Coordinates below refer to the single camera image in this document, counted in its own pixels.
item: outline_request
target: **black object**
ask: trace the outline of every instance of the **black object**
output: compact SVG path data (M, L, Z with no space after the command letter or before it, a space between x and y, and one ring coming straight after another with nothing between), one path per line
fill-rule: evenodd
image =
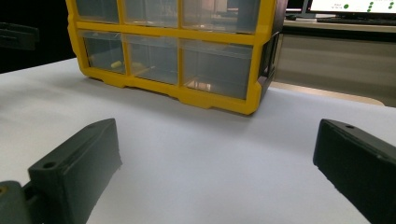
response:
M276 1L276 11L274 15L271 38L262 47L260 69L257 77L257 81L262 86L262 96L266 93L268 87L275 78L276 49L279 40L279 34L283 28L287 3L288 1L285 0Z
M35 27L40 41L35 50L0 48L0 74L75 58L67 16L66 1L1 1L0 22Z
M396 20L346 19L346 18L340 18L340 17L317 18L317 22L358 24L358 25L396 26Z
M32 165L23 189L0 182L0 223L86 223L120 166L115 120L88 125Z
M396 147L323 119L314 164L372 223L396 223Z
M285 19L287 21L296 21L297 20L297 16L296 15L286 15Z
M37 28L0 22L0 48L34 50L38 40Z
M287 16L298 16L298 18L313 19L317 15L313 13L306 13L308 0L289 0L286 6Z

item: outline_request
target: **white table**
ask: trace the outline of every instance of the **white table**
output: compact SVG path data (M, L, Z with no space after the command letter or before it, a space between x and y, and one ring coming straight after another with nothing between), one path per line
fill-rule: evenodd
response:
M396 145L396 109L270 88L250 117L84 77L76 59L0 75L0 180L115 118L123 165L88 223L366 223L312 163L321 119Z

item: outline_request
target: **plastic drawer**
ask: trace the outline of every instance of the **plastic drawer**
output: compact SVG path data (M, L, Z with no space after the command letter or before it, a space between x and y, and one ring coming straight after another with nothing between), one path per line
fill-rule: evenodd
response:
M251 46L183 40L186 87L246 99Z
M177 0L123 0L126 23L177 27Z
M82 21L119 23L117 0L76 0Z
M133 76L177 84L177 39L126 35L129 66Z
M260 0L183 0L183 27L254 34Z
M275 73L286 0L66 0L81 73L241 114Z
M119 33L78 31L78 34L84 38L90 67L125 74Z

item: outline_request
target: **desk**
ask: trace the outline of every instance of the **desk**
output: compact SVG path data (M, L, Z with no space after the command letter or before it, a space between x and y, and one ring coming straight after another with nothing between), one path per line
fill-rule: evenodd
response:
M115 118L121 169L88 223L367 223L312 163L321 119L396 145L396 109L269 88L250 117L84 77L77 60L0 75L0 180Z
M396 106L396 26L285 21L283 33L275 81Z
M310 29L396 33L396 26L325 23L317 22L316 19L297 19L296 21L284 20L283 25L286 27L300 27Z

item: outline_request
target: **computer monitor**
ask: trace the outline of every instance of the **computer monitor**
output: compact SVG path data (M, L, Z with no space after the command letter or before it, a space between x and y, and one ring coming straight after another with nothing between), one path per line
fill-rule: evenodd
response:
M396 4L394 0L309 0L306 12L349 18L395 19Z
M289 0L286 6L287 14L301 14L303 13L304 0Z
M296 15L303 18L314 18L315 14L306 14L308 0L289 0L286 6L286 15Z

